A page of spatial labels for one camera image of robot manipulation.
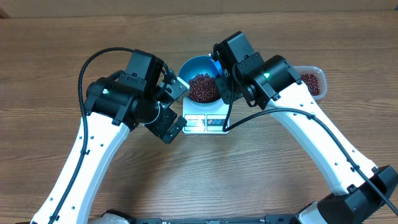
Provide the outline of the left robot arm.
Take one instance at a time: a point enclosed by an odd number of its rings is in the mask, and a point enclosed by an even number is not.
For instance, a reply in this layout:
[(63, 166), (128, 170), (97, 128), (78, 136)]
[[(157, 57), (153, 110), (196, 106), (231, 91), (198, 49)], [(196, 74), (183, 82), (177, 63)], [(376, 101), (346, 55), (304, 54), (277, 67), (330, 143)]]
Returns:
[(83, 91), (89, 64), (107, 48), (93, 54), (78, 77), (81, 122), (68, 159), (32, 223), (87, 223), (90, 210), (110, 162), (128, 135), (143, 124), (164, 143), (171, 143), (187, 121), (170, 109), (188, 95), (190, 86), (155, 55), (131, 53), (127, 68), (101, 77)]

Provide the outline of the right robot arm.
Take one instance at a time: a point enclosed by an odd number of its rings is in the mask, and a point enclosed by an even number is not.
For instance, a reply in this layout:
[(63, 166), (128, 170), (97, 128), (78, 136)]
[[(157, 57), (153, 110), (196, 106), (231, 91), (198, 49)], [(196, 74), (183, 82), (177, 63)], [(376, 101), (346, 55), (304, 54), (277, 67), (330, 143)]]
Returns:
[(266, 223), (362, 223), (391, 206), (397, 172), (360, 153), (317, 105), (299, 72), (280, 55), (264, 60), (242, 32), (215, 44), (211, 53), (223, 73), (216, 85), (223, 101), (244, 98), (260, 115), (278, 120), (324, 176), (330, 194), (293, 215), (268, 215)]

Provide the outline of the white digital kitchen scale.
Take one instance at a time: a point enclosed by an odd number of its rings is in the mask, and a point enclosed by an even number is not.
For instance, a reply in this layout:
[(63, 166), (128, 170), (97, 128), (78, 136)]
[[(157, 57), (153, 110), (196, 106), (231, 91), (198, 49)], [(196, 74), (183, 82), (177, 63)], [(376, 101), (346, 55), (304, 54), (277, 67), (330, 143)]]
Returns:
[(220, 98), (211, 103), (183, 99), (183, 117), (187, 120), (184, 134), (228, 134), (223, 131), (229, 106)]

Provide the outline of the red adzuki beans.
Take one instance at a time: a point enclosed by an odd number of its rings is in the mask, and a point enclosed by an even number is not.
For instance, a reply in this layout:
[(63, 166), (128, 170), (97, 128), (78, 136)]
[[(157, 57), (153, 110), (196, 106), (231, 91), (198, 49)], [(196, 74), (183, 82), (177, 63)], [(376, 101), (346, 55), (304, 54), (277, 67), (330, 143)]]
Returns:
[[(308, 87), (312, 96), (317, 96), (321, 93), (318, 78), (311, 73), (301, 74), (302, 81)], [(197, 103), (212, 103), (219, 100), (220, 94), (215, 83), (215, 77), (210, 77), (209, 74), (198, 74), (190, 79), (190, 93), (188, 97)]]

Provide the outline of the blue plastic measuring scoop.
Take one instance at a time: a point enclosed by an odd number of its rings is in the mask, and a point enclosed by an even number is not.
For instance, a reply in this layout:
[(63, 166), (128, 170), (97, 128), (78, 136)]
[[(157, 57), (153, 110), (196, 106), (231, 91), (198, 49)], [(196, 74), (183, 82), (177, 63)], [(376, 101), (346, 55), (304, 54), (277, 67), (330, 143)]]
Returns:
[(209, 56), (210, 56), (210, 58), (211, 58), (211, 61), (213, 62), (213, 65), (214, 65), (215, 68), (216, 68), (215, 78), (218, 78), (218, 77), (220, 77), (220, 76), (223, 74), (223, 69), (222, 69), (222, 67), (221, 67), (221, 64), (220, 64), (220, 62), (215, 58), (215, 56), (214, 56), (213, 53), (210, 53)]

